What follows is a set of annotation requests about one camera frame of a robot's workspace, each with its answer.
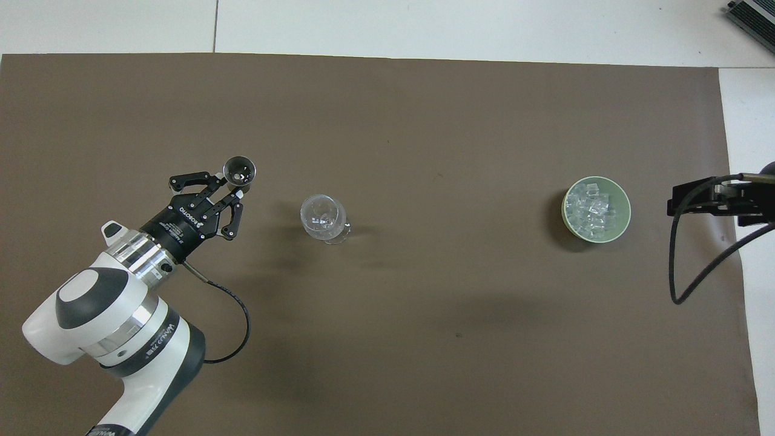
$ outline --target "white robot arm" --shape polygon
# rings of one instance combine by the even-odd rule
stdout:
[[[89,354],[124,382],[119,401],[87,436],[147,434],[199,372],[204,334],[152,291],[202,241],[216,234],[227,240],[236,236],[239,200],[254,175],[250,160],[235,157],[224,174],[170,178],[177,193],[170,205],[140,231],[106,223],[102,235],[108,248],[52,293],[22,326],[27,341],[49,360],[67,365]],[[227,183],[231,192],[213,203],[209,196]],[[207,187],[198,194],[180,194],[185,186],[197,184]],[[219,230],[218,217],[227,206],[232,219]]]

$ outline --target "bowl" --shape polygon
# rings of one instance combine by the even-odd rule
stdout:
[[[591,185],[594,183],[598,185],[601,194],[608,194],[608,205],[615,211],[615,218],[612,218],[606,222],[604,225],[604,230],[598,229],[599,231],[597,236],[593,236],[587,232],[584,232],[584,230],[582,230],[579,225],[578,216],[574,218],[571,210],[566,207],[568,197],[571,196],[571,198],[573,198],[572,192],[574,192],[574,188],[576,188],[578,185],[581,185],[581,187],[584,188],[586,185]],[[593,244],[605,244],[606,242],[611,242],[612,240],[617,239],[623,235],[625,230],[627,230],[630,222],[630,216],[632,215],[632,209],[630,206],[629,197],[627,197],[627,193],[624,189],[622,189],[621,186],[619,186],[618,183],[614,182],[610,178],[602,177],[600,175],[592,175],[582,178],[578,182],[573,183],[570,188],[568,188],[568,190],[565,192],[565,195],[563,196],[563,202],[560,204],[560,213],[562,214],[565,227],[567,227],[572,234],[576,235],[576,237],[579,237],[580,239],[591,242]]]

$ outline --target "glass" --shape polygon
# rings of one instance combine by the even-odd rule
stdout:
[[[339,200],[315,194],[301,204],[301,224],[309,236],[327,244],[339,244],[350,234],[350,222]]]

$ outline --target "white floor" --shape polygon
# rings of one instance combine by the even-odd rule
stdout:
[[[0,54],[215,51],[721,67],[730,168],[758,172],[775,161],[775,54],[723,16],[725,3],[4,0]],[[772,232],[741,253],[765,436],[775,436],[775,268],[765,252],[774,245]]]

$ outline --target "green bowl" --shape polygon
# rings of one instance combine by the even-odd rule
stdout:
[[[611,229],[607,229],[602,238],[590,239],[585,237],[579,234],[568,222],[568,215],[565,211],[565,202],[568,200],[568,194],[570,194],[570,191],[580,183],[585,185],[590,183],[597,183],[600,192],[604,192],[609,195],[608,203],[616,210],[615,226]],[[560,204],[560,213],[562,213],[565,227],[567,227],[572,234],[587,242],[592,242],[594,244],[604,244],[620,237],[625,232],[625,230],[627,230],[627,226],[629,226],[630,222],[630,216],[632,214],[632,209],[630,206],[629,198],[627,197],[627,193],[624,189],[622,189],[621,186],[618,185],[618,183],[614,182],[610,178],[602,177],[599,175],[592,175],[582,178],[578,182],[573,183],[570,188],[568,188],[568,190],[565,192],[565,195],[563,196],[563,202]]]

